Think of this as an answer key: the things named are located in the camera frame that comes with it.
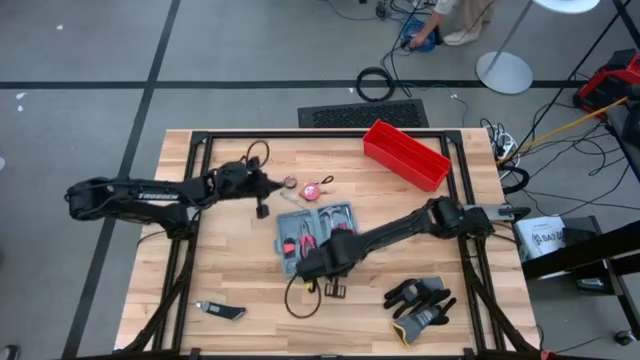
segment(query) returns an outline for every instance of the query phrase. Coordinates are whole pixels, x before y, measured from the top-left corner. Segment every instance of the red plastic tray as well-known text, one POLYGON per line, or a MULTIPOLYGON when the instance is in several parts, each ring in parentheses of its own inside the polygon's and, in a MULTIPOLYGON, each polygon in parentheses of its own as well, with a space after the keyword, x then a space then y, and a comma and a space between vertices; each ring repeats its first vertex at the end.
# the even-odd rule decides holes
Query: red plastic tray
POLYGON ((362 140, 367 156, 424 191, 436 191, 451 169, 451 160, 381 120, 362 140))

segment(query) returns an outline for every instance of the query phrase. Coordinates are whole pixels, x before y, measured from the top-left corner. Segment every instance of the red-handled pliers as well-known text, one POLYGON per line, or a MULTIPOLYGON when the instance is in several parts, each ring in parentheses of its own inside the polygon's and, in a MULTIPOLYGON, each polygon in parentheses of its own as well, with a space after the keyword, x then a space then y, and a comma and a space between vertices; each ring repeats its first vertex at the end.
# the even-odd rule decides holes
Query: red-handled pliers
POLYGON ((309 250, 317 248, 316 238, 311 235, 309 231, 309 224, 306 220, 303 220, 300 224, 300 251, 302 258, 306 258, 309 254, 309 250))

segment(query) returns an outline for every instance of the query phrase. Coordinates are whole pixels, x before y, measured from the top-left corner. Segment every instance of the red equipment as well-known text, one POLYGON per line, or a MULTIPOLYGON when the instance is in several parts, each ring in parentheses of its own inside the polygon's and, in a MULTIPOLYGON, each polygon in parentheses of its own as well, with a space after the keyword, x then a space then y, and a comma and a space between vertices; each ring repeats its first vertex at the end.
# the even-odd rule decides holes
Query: red equipment
POLYGON ((591 113, 625 97, 626 87, 633 84, 640 84, 640 54, 635 49, 616 51, 573 96, 573 104, 591 113))

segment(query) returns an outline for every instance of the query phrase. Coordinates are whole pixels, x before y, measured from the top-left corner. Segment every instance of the tape measure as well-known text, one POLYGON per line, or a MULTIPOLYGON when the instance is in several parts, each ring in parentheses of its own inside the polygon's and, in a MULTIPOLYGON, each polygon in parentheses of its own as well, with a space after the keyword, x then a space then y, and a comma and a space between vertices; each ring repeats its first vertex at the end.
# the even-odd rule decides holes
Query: tape measure
POLYGON ((300 197, 307 201, 316 201, 320 197, 322 192, 320 191, 320 186, 323 184, 328 184, 333 181, 333 176, 329 175, 320 183, 305 183, 302 185, 302 190, 300 190, 300 197))

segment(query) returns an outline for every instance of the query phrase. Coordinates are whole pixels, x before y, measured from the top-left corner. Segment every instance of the wooden tabletop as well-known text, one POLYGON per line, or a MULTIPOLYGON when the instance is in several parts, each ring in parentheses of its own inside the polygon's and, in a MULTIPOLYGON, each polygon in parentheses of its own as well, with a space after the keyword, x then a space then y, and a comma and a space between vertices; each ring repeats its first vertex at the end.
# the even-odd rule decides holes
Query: wooden tabletop
MULTIPOLYGON (((503 203, 486 131, 461 132, 476 202, 503 203)), ((167 131, 156 179, 183 180, 190 136, 190 130, 167 131)), ((238 160, 254 140, 216 139, 211 168, 238 160)), ((435 140, 420 141, 440 152, 435 140)), ((295 175, 299 182, 307 182, 334 175, 335 181, 323 186, 327 194, 317 205, 308 206, 350 201, 360 231, 405 216, 429 198, 448 195, 446 180, 437 192, 425 193, 366 157, 360 139, 293 138, 268 142, 271 157, 263 170, 270 178, 295 175)), ((464 199, 453 146, 450 151, 459 196, 464 199)), ((266 203, 271 216, 263 220, 255 217, 255 199, 221 202, 203 212, 182 352, 199 347, 203 354, 459 355, 465 347, 475 348, 457 241, 430 235, 416 235, 369 254, 342 281, 348 287, 345 299, 323 297, 320 310, 309 319, 289 315, 283 305, 287 279, 273 241, 275 215, 297 208, 278 193, 266 203), (382 308, 383 294, 404 279, 431 276, 442 276, 458 303, 448 313, 448 325, 428 327, 407 349, 392 333, 391 311, 382 308), (195 302, 202 300, 244 306, 247 313, 237 321, 215 317, 195 307, 195 302)), ((161 229, 157 225, 145 226, 142 236, 158 230, 161 229)), ((496 230, 513 237, 508 229, 496 230)), ((131 342, 156 309, 169 247, 164 235, 151 237, 140 245, 115 348, 131 342)), ((474 253, 475 249, 471 247, 470 251, 474 253)), ((491 237, 486 251, 499 305, 525 338, 537 346, 535 319, 515 244, 491 237)), ((315 301, 316 295, 306 293, 302 284, 292 288, 290 303, 297 313, 309 312, 315 301)), ((490 323, 484 306, 481 310, 491 348, 490 323)), ((169 347, 174 321, 175 311, 169 316, 165 347, 169 347)))

